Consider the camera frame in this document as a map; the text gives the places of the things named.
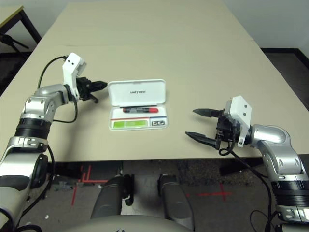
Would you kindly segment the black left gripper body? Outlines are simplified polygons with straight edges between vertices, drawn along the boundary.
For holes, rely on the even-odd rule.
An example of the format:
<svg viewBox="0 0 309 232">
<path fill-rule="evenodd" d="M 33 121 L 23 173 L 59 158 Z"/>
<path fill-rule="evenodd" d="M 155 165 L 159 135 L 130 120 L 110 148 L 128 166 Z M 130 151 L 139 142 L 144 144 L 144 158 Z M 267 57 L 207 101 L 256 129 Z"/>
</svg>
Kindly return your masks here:
<svg viewBox="0 0 309 232">
<path fill-rule="evenodd" d="M 86 77 L 79 77 L 76 79 L 77 89 L 79 92 L 79 98 L 83 101 L 93 100 L 94 96 L 91 94 L 89 87 L 91 85 L 91 81 Z"/>
</svg>

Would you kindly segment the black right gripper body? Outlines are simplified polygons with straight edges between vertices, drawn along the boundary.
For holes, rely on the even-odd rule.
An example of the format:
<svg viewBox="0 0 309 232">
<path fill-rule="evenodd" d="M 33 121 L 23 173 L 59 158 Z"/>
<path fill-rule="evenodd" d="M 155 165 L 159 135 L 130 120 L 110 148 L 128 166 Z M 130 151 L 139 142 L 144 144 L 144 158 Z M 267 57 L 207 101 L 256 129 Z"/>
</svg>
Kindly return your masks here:
<svg viewBox="0 0 309 232">
<path fill-rule="evenodd" d="M 214 117 L 218 118 L 216 126 L 216 145 L 215 147 L 220 147 L 221 142 L 231 142 L 232 144 L 237 144 L 240 135 L 240 123 L 235 119 L 229 119 L 224 116 L 223 110 L 215 111 L 213 113 Z"/>
</svg>

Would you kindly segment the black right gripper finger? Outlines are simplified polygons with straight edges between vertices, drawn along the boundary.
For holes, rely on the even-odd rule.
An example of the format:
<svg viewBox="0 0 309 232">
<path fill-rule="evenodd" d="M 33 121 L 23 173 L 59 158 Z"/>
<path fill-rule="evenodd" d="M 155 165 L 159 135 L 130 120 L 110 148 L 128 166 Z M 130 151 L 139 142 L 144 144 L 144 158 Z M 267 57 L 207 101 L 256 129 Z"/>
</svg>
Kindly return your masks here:
<svg viewBox="0 0 309 232">
<path fill-rule="evenodd" d="M 215 110 L 215 109 L 202 109 L 202 108 L 198 108 L 198 109 L 194 109 L 193 113 L 196 113 L 200 116 L 205 116 L 205 117 L 216 117 L 219 118 L 222 115 L 222 110 Z"/>
<path fill-rule="evenodd" d="M 185 132 L 186 135 L 188 135 L 190 138 L 192 138 L 193 140 L 201 143 L 201 144 L 205 144 L 208 146 L 216 146 L 217 145 L 217 141 L 211 138 L 206 137 L 204 134 L 200 134 L 197 132 Z"/>
</svg>

